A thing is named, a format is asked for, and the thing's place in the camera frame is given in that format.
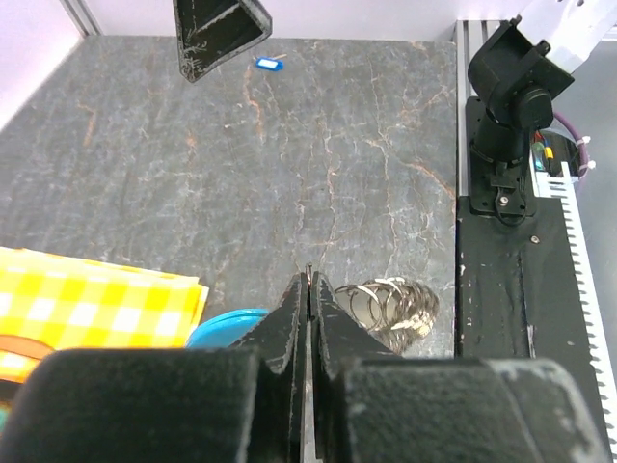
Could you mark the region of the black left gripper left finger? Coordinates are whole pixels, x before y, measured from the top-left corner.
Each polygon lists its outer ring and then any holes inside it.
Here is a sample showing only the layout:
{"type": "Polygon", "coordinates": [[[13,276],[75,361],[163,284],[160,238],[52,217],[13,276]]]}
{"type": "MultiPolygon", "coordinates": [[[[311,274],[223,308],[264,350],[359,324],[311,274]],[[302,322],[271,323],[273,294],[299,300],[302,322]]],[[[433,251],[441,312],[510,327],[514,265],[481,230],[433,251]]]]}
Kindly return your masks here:
{"type": "Polygon", "coordinates": [[[227,348],[70,349],[19,389],[5,462],[299,462],[309,282],[227,348]]]}

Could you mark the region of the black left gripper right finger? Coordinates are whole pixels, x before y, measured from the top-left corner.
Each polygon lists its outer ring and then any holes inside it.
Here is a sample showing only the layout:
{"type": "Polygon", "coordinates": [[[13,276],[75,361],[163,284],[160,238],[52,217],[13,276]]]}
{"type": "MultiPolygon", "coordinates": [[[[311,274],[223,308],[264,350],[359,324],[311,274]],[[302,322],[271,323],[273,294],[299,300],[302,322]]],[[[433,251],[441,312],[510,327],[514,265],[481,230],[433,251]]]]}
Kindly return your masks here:
{"type": "Polygon", "coordinates": [[[548,359],[406,359],[310,288],[315,452],[325,462],[605,462],[571,374],[548,359]]]}

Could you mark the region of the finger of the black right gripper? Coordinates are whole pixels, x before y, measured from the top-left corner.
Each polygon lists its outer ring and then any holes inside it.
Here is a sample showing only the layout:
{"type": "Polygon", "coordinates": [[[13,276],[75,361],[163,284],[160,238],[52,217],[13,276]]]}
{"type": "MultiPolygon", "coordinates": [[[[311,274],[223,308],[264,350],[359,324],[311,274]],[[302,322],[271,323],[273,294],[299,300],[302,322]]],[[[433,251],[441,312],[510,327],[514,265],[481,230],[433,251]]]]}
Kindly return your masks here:
{"type": "Polygon", "coordinates": [[[180,74],[195,83],[269,38],[273,19],[258,0],[175,0],[180,74]]]}

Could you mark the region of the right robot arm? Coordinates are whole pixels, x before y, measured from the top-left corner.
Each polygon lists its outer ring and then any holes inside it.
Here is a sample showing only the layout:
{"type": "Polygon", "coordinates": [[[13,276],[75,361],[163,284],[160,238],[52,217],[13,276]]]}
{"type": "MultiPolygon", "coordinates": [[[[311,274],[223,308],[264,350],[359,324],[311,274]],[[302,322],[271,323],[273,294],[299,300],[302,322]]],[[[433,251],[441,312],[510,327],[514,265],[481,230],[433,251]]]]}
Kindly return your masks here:
{"type": "MultiPolygon", "coordinates": [[[[258,1],[175,1],[181,75],[194,83],[269,38],[272,16],[258,1]]],[[[613,1],[533,1],[499,27],[473,55],[468,80],[485,106],[473,139],[483,156],[513,162],[528,140],[551,125],[552,102],[616,23],[613,1]]]]}

